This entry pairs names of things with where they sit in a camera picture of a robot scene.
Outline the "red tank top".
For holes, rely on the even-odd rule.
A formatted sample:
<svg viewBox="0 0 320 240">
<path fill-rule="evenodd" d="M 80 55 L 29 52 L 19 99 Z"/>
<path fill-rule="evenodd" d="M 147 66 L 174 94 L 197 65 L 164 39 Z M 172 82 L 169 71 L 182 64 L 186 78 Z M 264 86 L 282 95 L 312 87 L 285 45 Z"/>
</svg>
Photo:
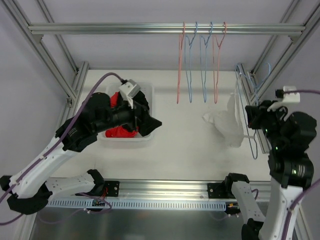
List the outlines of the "red tank top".
<svg viewBox="0 0 320 240">
<path fill-rule="evenodd" d="M 118 107 L 123 102 L 123 99 L 119 92 L 115 92 L 110 97 L 110 107 Z M 134 138 L 138 135 L 138 132 L 131 130 L 128 126 L 122 125 L 105 131 L 106 138 Z"/>
</svg>

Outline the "pink wire hanger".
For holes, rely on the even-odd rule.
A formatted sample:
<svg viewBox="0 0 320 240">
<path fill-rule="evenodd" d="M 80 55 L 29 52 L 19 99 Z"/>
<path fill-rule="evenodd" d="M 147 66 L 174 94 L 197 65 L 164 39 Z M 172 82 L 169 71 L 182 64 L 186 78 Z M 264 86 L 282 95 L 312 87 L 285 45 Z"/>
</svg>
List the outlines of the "pink wire hanger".
<svg viewBox="0 0 320 240">
<path fill-rule="evenodd" d="M 218 40 L 217 35 L 212 36 L 212 62 L 213 62 L 213 97 L 214 103 L 218 103 L 219 98 L 219 75 L 220 75 L 220 57 L 221 57 L 221 47 L 224 42 L 227 33 L 227 23 L 223 22 L 223 36 L 221 40 Z"/>
<path fill-rule="evenodd" d="M 180 102 L 182 55 L 183 55 L 182 51 L 183 51 L 184 37 L 185 37 L 185 26 L 186 25 L 184 22 L 182 33 L 179 35 L 176 104 L 179 104 L 179 102 Z"/>
</svg>

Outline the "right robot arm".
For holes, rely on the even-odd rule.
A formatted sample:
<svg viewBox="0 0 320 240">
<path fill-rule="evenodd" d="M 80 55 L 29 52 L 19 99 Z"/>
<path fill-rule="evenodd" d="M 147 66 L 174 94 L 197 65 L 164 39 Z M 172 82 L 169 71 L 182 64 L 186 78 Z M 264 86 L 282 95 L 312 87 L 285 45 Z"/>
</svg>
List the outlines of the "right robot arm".
<svg viewBox="0 0 320 240">
<path fill-rule="evenodd" d="M 301 111 L 288 114 L 285 104 L 276 100 L 246 106 L 245 111 L 248 127 L 261 130 L 271 146 L 267 213 L 261 213 L 244 174 L 229 173 L 222 182 L 223 193 L 237 201 L 243 219 L 243 240 L 290 240 L 297 219 L 296 207 L 312 189 L 314 165 L 306 151 L 317 136 L 317 121 Z"/>
</svg>

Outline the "blue wire hanger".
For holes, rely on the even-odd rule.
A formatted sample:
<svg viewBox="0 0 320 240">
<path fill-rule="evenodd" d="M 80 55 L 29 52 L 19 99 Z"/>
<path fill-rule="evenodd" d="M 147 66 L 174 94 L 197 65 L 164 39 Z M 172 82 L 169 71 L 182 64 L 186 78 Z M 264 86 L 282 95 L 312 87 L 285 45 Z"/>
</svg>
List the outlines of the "blue wire hanger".
<svg viewBox="0 0 320 240">
<path fill-rule="evenodd" d="M 187 81 L 188 99 L 190 103 L 192 103 L 193 101 L 192 71 L 191 71 L 192 47 L 193 47 L 193 42 L 196 37 L 197 31 L 198 31 L 198 22 L 196 21 L 193 36 L 189 37 L 188 35 L 186 35 L 185 44 L 184 44 L 184 65 L 185 65 L 185 74 L 186 74 L 186 81 Z"/>
<path fill-rule="evenodd" d="M 239 93 L 240 107 L 244 118 L 244 133 L 249 136 L 248 143 L 252 158 L 256 161 L 260 155 L 267 154 L 270 150 L 270 144 L 265 136 L 263 136 L 262 130 L 256 130 L 249 128 L 249 120 L 245 107 L 250 105 L 251 96 L 253 96 L 253 106 L 257 106 L 261 101 L 258 97 L 258 87 L 261 83 L 256 83 L 254 77 L 246 72 L 242 63 L 235 65 L 236 85 Z"/>
<path fill-rule="evenodd" d="M 200 78 L 201 78 L 201 87 L 202 87 L 202 95 L 203 95 L 203 102 L 207 102 L 207 49 L 209 45 L 209 40 L 212 36 L 213 32 L 213 23 L 210 23 L 210 30 L 208 31 L 207 37 L 204 35 L 199 36 L 199 62 L 200 62 Z"/>
</svg>

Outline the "white tank top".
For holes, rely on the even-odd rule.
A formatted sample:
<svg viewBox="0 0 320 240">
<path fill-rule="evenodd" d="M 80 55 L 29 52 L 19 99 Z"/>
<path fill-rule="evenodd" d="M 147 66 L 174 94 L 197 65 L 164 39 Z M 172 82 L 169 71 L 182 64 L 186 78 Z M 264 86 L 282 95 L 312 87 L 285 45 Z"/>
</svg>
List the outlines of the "white tank top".
<svg viewBox="0 0 320 240">
<path fill-rule="evenodd" d="M 223 136 L 224 142 L 227 147 L 239 148 L 244 139 L 254 140 L 253 135 L 244 133 L 244 124 L 240 114 L 240 78 L 236 73 L 236 82 L 233 92 L 228 99 L 226 110 L 208 112 L 202 116 L 202 119 Z"/>
</svg>

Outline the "black tank top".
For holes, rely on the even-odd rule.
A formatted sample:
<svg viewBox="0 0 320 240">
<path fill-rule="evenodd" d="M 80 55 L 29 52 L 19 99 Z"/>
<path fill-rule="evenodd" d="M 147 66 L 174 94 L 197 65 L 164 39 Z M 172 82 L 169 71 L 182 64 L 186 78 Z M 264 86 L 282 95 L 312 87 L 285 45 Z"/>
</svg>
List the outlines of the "black tank top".
<svg viewBox="0 0 320 240">
<path fill-rule="evenodd" d="M 150 110 L 149 103 L 146 99 L 146 96 L 141 90 L 133 97 L 133 101 L 137 101 L 138 103 L 143 104 L 143 105 L 148 105 L 148 108 Z M 121 93 L 118 92 L 116 106 L 120 107 L 125 104 L 126 104 L 126 100 L 124 100 L 124 98 L 121 96 Z"/>
</svg>

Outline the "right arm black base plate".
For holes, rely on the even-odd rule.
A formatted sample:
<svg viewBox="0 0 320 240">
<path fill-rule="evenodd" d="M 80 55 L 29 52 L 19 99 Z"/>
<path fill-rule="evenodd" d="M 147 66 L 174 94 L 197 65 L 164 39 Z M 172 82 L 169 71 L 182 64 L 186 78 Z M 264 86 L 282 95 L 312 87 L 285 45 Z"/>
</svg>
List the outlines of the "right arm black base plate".
<svg viewBox="0 0 320 240">
<path fill-rule="evenodd" d="M 224 182 L 208 183 L 207 194 L 209 199 L 235 199 L 231 191 L 231 186 Z"/>
</svg>

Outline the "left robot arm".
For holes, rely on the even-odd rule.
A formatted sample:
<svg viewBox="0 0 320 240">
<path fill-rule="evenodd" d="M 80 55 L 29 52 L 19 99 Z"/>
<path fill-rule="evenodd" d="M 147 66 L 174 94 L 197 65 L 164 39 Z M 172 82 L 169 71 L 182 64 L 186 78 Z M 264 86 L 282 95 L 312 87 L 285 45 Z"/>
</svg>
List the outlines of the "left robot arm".
<svg viewBox="0 0 320 240">
<path fill-rule="evenodd" d="M 96 169 L 62 180 L 49 178 L 66 161 L 96 142 L 99 133 L 123 125 L 144 137 L 159 128 L 162 122 L 150 115 L 142 92 L 133 98 L 132 106 L 124 100 L 120 105 L 111 107 L 110 97 L 102 92 L 88 96 L 77 114 L 55 132 L 46 149 L 36 159 L 19 173 L 0 178 L 2 190 L 9 195 L 9 209 L 31 215 L 56 198 L 82 193 L 100 196 L 105 180 Z"/>
</svg>

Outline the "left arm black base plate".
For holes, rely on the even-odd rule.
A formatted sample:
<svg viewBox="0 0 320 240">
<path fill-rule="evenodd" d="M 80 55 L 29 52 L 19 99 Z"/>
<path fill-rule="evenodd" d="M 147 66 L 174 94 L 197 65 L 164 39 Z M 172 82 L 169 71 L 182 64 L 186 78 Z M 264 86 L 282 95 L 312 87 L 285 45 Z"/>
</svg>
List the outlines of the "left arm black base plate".
<svg viewBox="0 0 320 240">
<path fill-rule="evenodd" d="M 96 184 L 92 190 L 86 192 L 88 196 L 94 197 L 118 197 L 120 182 L 115 180 L 105 180 L 103 183 Z"/>
</svg>

